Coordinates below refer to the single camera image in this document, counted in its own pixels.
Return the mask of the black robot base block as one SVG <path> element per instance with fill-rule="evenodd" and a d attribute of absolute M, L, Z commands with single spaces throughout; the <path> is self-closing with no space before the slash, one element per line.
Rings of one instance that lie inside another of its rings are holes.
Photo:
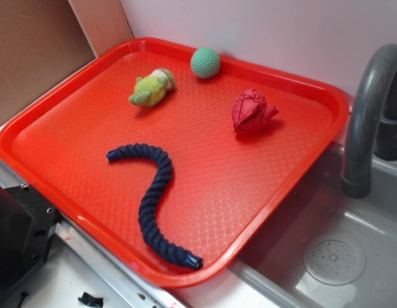
<path fill-rule="evenodd" d="M 0 187 L 0 304 L 46 262 L 59 212 L 34 187 Z"/>

